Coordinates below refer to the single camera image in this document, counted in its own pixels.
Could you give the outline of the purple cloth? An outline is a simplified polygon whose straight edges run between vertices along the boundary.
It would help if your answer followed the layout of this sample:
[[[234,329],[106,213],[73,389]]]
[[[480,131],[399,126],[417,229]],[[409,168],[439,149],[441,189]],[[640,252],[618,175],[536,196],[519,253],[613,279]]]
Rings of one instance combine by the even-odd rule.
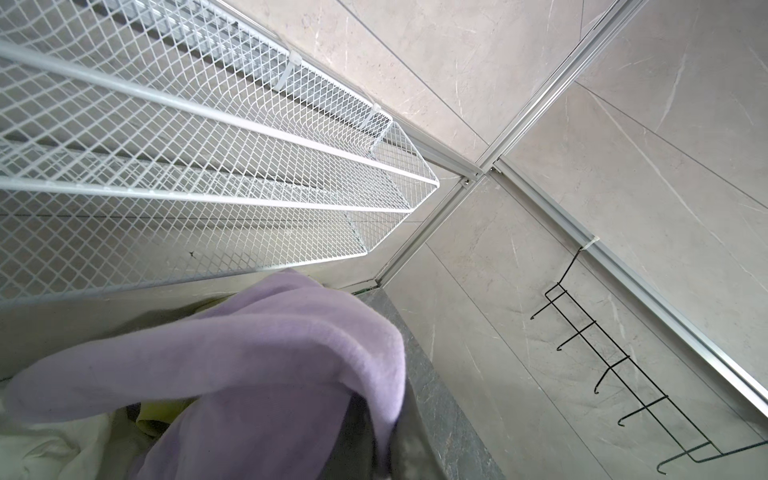
[[[183,400],[133,478],[316,479],[353,400],[370,419],[363,459],[385,468],[405,387],[389,320],[285,270],[190,317],[43,358],[11,379],[4,405],[53,423]]]

